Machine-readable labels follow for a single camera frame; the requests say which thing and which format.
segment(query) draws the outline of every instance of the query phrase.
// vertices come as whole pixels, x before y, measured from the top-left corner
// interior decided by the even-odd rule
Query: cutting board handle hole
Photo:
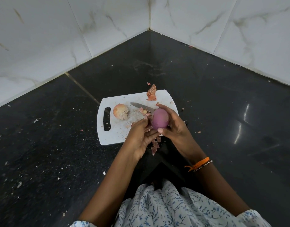
[[[104,130],[110,130],[110,107],[105,108],[104,115],[103,115],[103,124]]]

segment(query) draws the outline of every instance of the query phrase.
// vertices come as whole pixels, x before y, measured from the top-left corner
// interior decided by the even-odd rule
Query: wall
[[[0,106],[148,28],[148,0],[0,0]]]
[[[151,0],[151,29],[290,85],[290,0]]]

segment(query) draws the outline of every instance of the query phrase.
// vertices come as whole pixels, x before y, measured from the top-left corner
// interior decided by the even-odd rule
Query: onion
[[[126,105],[119,103],[113,108],[113,115],[119,120],[127,119],[128,108]]]
[[[158,108],[154,111],[151,118],[152,129],[157,130],[160,128],[166,128],[169,123],[169,115],[164,109]]]

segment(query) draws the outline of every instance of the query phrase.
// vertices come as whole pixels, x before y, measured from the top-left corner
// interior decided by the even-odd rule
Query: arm
[[[177,150],[193,165],[203,160],[206,154],[193,139],[185,123],[174,110],[159,104],[170,115],[169,129],[159,128],[158,132],[171,139]],[[234,216],[249,210],[249,206],[235,193],[215,166],[210,163],[196,171],[196,177],[202,184],[208,197],[219,203]]]
[[[147,125],[148,119],[145,117],[131,128],[103,182],[79,216],[79,220],[89,221],[98,227],[112,224],[136,164],[145,153],[147,145],[160,135],[155,130],[144,133]]]

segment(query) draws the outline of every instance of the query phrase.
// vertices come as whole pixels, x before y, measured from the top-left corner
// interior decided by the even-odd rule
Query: hand
[[[181,155],[187,158],[192,164],[196,164],[198,161],[204,159],[206,157],[205,153],[193,139],[186,124],[178,114],[165,105],[159,104],[159,107],[168,112],[170,128],[159,128],[158,132],[171,139]]]
[[[122,146],[129,151],[133,152],[136,160],[140,160],[145,150],[156,137],[160,135],[156,130],[145,132],[145,128],[148,125],[148,117],[136,122],[130,129],[128,136]]]

